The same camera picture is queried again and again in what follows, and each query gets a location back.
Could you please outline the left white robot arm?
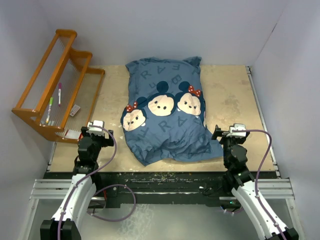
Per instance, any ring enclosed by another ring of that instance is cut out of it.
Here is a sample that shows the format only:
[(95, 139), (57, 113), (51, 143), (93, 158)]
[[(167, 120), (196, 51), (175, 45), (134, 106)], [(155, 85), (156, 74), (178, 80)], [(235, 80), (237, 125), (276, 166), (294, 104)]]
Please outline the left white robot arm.
[(105, 129), (104, 121), (94, 120), (81, 128), (81, 135), (70, 187), (55, 214), (42, 222), (42, 240), (80, 240), (82, 219), (91, 199), (103, 191), (97, 160), (102, 148), (115, 145), (113, 131)]

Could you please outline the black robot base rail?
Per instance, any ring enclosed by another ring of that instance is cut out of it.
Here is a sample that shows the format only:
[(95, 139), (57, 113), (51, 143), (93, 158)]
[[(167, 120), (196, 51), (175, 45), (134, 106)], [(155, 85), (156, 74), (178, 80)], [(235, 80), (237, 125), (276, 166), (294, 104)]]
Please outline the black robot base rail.
[(97, 190), (107, 208), (122, 204), (205, 205), (217, 207), (232, 198), (223, 187), (224, 172), (101, 172)]

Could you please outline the blue cartoon print pillowcase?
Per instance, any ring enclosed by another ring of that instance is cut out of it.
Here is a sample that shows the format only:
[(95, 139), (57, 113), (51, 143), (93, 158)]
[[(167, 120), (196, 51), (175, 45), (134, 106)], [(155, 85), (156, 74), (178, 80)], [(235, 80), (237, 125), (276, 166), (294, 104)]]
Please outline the blue cartoon print pillowcase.
[(192, 163), (220, 158), (206, 123), (201, 57), (134, 60), (120, 123), (127, 146), (144, 166), (164, 159)]

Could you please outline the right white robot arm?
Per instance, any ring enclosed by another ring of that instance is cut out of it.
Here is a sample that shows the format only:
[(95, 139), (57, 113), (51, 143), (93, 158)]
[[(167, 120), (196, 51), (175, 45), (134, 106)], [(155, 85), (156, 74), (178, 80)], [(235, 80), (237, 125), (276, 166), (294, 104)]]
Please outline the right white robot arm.
[[(269, 138), (267, 150), (261, 160), (256, 176), (247, 167), (247, 149), (243, 143), (250, 133), (263, 133)], [(262, 129), (246, 129), (244, 124), (235, 123), (228, 130), (217, 125), (211, 139), (220, 138), (223, 148), (222, 190), (228, 196), (234, 196), (252, 222), (260, 240), (298, 240), (295, 228), (289, 228), (273, 211), (258, 187), (262, 165), (271, 149), (272, 137)]]

